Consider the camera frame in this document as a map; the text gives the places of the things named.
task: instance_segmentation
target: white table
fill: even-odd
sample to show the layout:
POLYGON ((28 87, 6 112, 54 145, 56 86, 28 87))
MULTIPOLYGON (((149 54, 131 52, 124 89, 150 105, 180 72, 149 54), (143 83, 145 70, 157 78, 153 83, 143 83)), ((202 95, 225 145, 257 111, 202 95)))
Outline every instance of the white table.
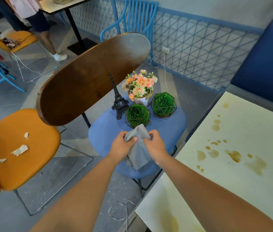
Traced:
MULTIPOLYGON (((273 112, 225 92, 176 159, 273 219, 273 112), (221 121, 219 131, 212 129, 216 119, 221 121), (217 140, 221 141, 218 146, 211 145, 217 140), (211 158, 206 146, 219 151, 220 155, 211 158), (206 153, 201 162, 197 159, 197 150, 206 153), (242 160, 235 163, 225 150, 238 151, 242 160), (253 158, 250 159, 247 154, 252 154, 253 158), (247 166, 247 163, 254 163, 257 156, 267 164, 261 170, 262 176, 259 171, 256 173, 247 166)), ((179 231, 204 231, 165 173, 135 212, 152 232, 168 231, 164 229, 165 225, 176 223, 179 231)))
POLYGON ((64 4, 64 5, 56 4, 56 3, 54 3, 53 0, 41 0, 40 1, 42 11, 44 11, 47 14, 53 15, 55 13, 62 11, 62 10, 64 10, 66 12, 66 15, 69 19, 69 22, 73 28, 73 31, 77 37, 77 40, 78 40, 78 43, 75 46, 72 45, 72 46, 69 46, 68 48, 77 55, 80 55, 81 53, 90 49, 92 46, 96 45, 95 42, 93 42, 87 38, 85 38, 85 39, 81 38, 80 33, 77 29, 77 26, 74 22, 72 15, 71 15, 71 12, 69 10, 69 8, 72 8, 74 6, 82 4, 86 1, 90 1, 90 0, 71 0, 71 2, 64 4))

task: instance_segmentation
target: wall socket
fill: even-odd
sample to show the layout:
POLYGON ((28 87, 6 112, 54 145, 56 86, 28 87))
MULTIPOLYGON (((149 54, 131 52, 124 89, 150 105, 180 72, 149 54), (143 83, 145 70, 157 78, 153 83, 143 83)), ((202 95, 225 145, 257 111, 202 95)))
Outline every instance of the wall socket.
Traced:
POLYGON ((162 52, 164 52, 165 54, 169 54, 170 53, 170 49, 167 47, 162 46, 162 52))

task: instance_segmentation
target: brown oval wooden board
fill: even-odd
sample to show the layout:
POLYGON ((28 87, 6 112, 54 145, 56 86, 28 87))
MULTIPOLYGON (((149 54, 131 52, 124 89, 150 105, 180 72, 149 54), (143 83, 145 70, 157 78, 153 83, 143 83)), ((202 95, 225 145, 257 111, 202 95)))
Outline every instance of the brown oval wooden board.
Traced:
POLYGON ((125 33, 81 54, 55 73, 40 89, 36 109, 43 122, 65 125, 80 116, 137 69, 150 53, 142 34, 125 33))

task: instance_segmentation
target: dark jeans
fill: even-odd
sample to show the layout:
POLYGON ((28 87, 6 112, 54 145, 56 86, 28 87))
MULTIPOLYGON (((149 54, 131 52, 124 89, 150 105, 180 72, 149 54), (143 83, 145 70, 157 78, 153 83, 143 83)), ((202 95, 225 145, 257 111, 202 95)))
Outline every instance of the dark jeans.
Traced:
POLYGON ((29 29, 29 27, 20 21, 19 18, 14 14, 13 10, 5 2, 5 0, 0 0, 0 12, 7 19, 15 31, 27 31, 29 29))

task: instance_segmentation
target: black eiffel tower statue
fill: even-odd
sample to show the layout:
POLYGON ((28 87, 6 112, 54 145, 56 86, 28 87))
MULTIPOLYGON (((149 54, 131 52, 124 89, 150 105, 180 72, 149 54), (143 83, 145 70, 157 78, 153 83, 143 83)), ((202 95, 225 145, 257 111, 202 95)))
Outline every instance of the black eiffel tower statue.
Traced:
POLYGON ((114 105, 112 106, 112 109, 116 109, 116 118, 118 120, 121 119, 121 116, 123 115, 123 113, 128 109, 129 105, 129 101, 124 99, 120 93, 118 92, 117 90, 117 87, 114 83, 114 80, 113 80, 113 76, 112 74, 109 72, 109 78, 111 79, 111 82, 112 82, 112 85, 113 85, 113 89, 114 89, 114 93, 115 93, 115 101, 114 101, 114 105))

